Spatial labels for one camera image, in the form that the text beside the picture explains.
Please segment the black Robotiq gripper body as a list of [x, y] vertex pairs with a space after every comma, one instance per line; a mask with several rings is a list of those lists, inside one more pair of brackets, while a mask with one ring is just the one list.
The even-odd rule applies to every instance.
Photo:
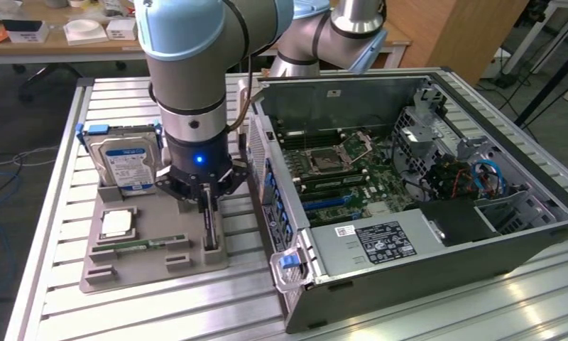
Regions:
[[170, 154], [170, 170], [197, 174], [202, 183], [210, 183], [214, 176], [225, 174], [231, 160], [227, 151], [226, 133], [219, 133], [202, 142], [187, 142], [165, 134]]

